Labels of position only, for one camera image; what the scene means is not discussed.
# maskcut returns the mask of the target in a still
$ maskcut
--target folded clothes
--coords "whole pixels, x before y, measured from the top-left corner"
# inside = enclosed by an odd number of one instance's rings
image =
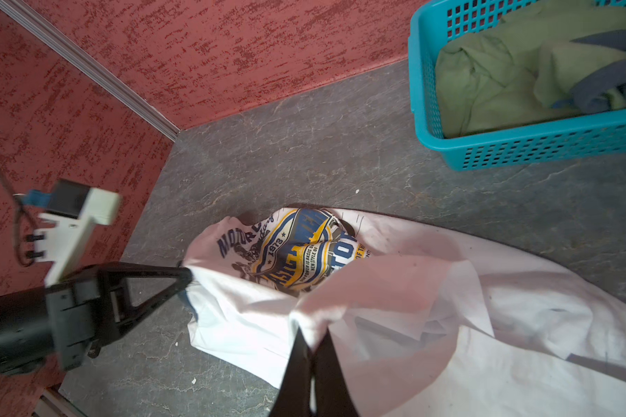
[[[442,48],[446,138],[626,107],[626,7],[541,0]]]

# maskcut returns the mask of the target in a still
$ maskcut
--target turquoise basket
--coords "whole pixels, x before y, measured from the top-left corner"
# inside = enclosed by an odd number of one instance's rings
[[[441,152],[456,171],[567,160],[626,152],[626,109],[549,121],[522,128],[444,139],[434,67],[443,46],[466,32],[495,26],[501,16],[532,0],[434,0],[410,20],[410,108],[422,145]],[[626,7],[626,0],[599,5]]]

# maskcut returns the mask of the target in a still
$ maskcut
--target white fabric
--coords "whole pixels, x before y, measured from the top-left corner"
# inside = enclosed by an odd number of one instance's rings
[[[330,212],[372,256],[299,298],[240,279],[218,255],[220,235],[249,226],[206,229],[184,261],[192,345],[279,387],[297,327],[312,348],[328,327],[363,417],[626,416],[625,304],[508,246]]]

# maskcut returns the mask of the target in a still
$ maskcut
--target metal strip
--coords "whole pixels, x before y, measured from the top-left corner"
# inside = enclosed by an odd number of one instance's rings
[[[9,17],[40,38],[60,56],[100,84],[102,88],[149,122],[155,129],[162,132],[164,136],[172,141],[176,140],[176,135],[181,129],[167,120],[162,113],[132,91],[108,69],[95,61],[91,55],[86,54],[82,48],[56,29],[32,7],[25,4],[23,0],[0,0],[0,10],[7,13]]]

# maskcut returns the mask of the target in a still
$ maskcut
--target gray floor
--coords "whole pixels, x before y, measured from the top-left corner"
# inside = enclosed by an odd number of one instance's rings
[[[183,132],[123,259],[175,265],[226,215],[315,204],[516,246],[626,302],[626,154],[458,173],[415,139],[409,106],[401,62]],[[193,349],[189,319],[168,302],[64,393],[90,417],[268,414],[276,390]]]

